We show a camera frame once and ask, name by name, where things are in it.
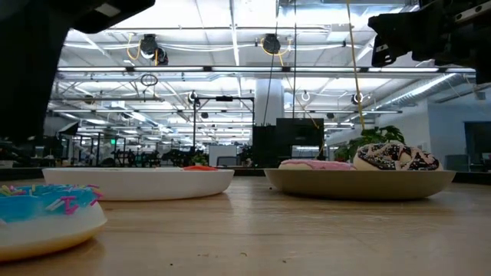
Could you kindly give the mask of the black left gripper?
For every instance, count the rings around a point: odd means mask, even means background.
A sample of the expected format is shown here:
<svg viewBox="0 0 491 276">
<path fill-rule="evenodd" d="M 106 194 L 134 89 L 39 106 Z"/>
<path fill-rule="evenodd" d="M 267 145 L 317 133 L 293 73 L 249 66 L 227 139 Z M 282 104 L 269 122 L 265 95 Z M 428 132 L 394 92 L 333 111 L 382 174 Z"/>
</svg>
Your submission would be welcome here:
<svg viewBox="0 0 491 276">
<path fill-rule="evenodd" d="M 96 34 L 156 0 L 85 0 L 96 5 L 72 28 Z M 72 21 L 70 0 L 0 0 L 0 139 L 43 133 L 61 48 Z"/>
</svg>

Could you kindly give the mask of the small blue sprinkled donut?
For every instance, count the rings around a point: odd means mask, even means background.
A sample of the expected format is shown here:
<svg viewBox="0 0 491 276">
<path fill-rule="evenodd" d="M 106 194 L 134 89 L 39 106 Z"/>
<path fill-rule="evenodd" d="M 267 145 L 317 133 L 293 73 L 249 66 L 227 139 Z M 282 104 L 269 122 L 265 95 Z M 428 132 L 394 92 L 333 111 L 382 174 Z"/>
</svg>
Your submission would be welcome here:
<svg viewBox="0 0 491 276">
<path fill-rule="evenodd" d="M 0 186 L 0 262 L 63 251 L 106 224 L 98 186 Z"/>
</svg>

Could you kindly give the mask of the dark wall screen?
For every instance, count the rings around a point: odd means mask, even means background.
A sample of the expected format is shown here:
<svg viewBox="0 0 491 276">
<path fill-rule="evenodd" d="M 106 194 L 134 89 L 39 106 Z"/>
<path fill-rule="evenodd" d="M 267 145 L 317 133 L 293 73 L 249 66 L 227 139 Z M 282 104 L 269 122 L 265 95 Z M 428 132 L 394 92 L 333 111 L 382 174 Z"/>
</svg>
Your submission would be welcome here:
<svg viewBox="0 0 491 276">
<path fill-rule="evenodd" d="M 464 129 L 470 155 L 491 153 L 491 122 L 465 122 Z"/>
</svg>

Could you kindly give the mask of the green potted plant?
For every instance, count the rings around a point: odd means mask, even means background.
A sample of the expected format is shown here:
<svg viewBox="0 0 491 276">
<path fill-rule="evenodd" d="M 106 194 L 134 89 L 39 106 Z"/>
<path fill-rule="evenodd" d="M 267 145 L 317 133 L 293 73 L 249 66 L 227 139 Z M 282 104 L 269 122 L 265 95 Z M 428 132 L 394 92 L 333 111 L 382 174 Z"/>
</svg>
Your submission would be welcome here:
<svg viewBox="0 0 491 276">
<path fill-rule="evenodd" d="M 359 147 L 371 143 L 392 143 L 399 142 L 405 144 L 404 135 L 395 126 L 375 126 L 373 129 L 361 131 L 361 136 L 349 140 L 339 146 L 334 152 L 334 160 L 339 162 L 351 162 Z"/>
</svg>

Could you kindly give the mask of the silver ventilation duct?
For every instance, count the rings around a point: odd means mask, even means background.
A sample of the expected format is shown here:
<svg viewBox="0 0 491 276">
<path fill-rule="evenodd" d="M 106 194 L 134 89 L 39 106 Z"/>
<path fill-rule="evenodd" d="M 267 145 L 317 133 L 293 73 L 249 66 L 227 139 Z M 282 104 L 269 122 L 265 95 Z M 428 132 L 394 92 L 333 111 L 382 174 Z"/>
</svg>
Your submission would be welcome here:
<svg viewBox="0 0 491 276">
<path fill-rule="evenodd" d="M 461 84 L 475 84 L 475 74 L 451 73 L 416 81 L 404 88 L 396 90 L 392 94 L 366 107 L 366 113 L 387 109 L 393 105 L 404 105 L 417 102 L 420 99 L 438 94 L 442 90 L 455 88 Z"/>
</svg>

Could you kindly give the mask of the black gantry frame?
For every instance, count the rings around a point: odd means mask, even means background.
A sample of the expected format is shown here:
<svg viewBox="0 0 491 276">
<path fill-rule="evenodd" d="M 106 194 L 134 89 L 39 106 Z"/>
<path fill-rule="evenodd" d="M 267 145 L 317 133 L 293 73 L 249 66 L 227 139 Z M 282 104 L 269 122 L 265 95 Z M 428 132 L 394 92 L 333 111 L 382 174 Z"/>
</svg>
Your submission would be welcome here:
<svg viewBox="0 0 491 276">
<path fill-rule="evenodd" d="M 193 145 L 191 147 L 191 152 L 196 152 L 196 117 L 197 117 L 197 101 L 204 100 L 199 107 L 205 107 L 205 105 L 210 101 L 214 100 L 216 102 L 232 102 L 234 100 L 238 100 L 244 107 L 246 107 L 249 112 L 252 114 L 252 124 L 255 124 L 255 98 L 254 97 L 234 97 L 234 96 L 215 96 L 215 97 L 199 97 L 195 96 L 193 100 Z M 244 101 L 250 100 L 252 102 L 252 107 L 247 106 Z"/>
</svg>

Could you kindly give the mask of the black hanging lamp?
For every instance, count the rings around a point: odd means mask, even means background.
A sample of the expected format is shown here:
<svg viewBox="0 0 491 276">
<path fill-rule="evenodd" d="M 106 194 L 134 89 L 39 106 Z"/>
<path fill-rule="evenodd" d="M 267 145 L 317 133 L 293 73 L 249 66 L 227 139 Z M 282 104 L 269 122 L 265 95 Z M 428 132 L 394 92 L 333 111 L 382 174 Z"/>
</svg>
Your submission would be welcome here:
<svg viewBox="0 0 491 276">
<path fill-rule="evenodd" d="M 77 134 L 79 128 L 79 122 L 73 122 L 69 123 L 66 126 L 62 127 L 59 131 L 59 135 L 68 135 L 68 136 L 74 136 Z"/>
</svg>

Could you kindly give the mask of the large chocolate iced donut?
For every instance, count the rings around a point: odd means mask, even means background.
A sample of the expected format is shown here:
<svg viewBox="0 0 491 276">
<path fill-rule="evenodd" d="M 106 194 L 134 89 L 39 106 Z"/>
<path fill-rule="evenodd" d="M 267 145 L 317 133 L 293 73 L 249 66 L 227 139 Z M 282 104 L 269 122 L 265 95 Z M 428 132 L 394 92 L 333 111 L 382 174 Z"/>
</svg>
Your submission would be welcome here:
<svg viewBox="0 0 491 276">
<path fill-rule="evenodd" d="M 441 162 L 431 153 L 402 143 L 372 143 L 359 147 L 353 159 L 357 170 L 440 171 Z"/>
</svg>

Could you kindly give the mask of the white round plate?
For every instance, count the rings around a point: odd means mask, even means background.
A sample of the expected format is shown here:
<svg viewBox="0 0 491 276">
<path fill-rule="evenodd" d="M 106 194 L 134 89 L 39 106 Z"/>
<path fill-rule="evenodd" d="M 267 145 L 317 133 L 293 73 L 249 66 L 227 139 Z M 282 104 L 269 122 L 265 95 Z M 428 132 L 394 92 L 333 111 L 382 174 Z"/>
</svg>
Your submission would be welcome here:
<svg viewBox="0 0 491 276">
<path fill-rule="evenodd" d="M 42 170 L 47 184 L 97 186 L 104 201 L 153 201 L 213 196 L 227 190 L 229 169 L 185 170 L 178 167 L 66 167 Z"/>
</svg>

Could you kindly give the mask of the grey cabinet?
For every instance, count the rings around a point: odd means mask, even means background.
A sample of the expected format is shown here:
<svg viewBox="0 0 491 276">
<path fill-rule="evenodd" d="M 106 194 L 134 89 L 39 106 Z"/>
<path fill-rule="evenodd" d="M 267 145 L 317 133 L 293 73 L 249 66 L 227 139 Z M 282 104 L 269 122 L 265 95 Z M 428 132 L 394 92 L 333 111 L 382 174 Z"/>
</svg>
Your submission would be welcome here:
<svg viewBox="0 0 491 276">
<path fill-rule="evenodd" d="M 469 157 L 463 155 L 446 155 L 445 156 L 445 169 L 456 172 L 468 172 L 469 171 Z"/>
</svg>

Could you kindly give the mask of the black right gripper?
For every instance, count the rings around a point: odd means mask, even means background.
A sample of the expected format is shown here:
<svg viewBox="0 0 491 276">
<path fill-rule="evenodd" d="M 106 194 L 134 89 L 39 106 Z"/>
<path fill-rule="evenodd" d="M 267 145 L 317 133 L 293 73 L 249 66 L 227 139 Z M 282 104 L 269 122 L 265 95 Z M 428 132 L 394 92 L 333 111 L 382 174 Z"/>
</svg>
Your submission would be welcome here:
<svg viewBox="0 0 491 276">
<path fill-rule="evenodd" d="M 424 43 L 420 55 L 436 66 L 459 65 L 476 71 L 478 84 L 491 83 L 491 0 L 420 0 L 420 10 L 385 13 L 368 19 L 374 38 L 371 65 L 397 58 L 385 43 Z"/>
</svg>

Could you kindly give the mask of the large pink iced donut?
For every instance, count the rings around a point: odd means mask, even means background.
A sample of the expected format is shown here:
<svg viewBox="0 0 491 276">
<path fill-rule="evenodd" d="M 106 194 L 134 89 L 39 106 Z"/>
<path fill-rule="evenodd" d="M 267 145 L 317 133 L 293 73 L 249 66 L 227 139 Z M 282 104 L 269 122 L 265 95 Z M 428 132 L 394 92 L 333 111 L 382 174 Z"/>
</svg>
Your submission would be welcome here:
<svg viewBox="0 0 491 276">
<path fill-rule="evenodd" d="M 355 170 L 350 163 L 322 161 L 316 159 L 287 159 L 280 163 L 279 169 L 306 170 Z"/>
</svg>

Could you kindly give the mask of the grey round plate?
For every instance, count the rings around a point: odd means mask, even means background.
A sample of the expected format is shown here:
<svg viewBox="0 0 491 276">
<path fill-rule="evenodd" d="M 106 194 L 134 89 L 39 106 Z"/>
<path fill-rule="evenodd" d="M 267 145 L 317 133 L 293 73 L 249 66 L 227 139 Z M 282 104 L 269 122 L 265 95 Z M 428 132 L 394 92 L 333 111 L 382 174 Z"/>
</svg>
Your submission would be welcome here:
<svg viewBox="0 0 491 276">
<path fill-rule="evenodd" d="M 443 191 L 453 171 L 365 171 L 265 169 L 283 193 L 327 199 L 404 201 Z"/>
</svg>

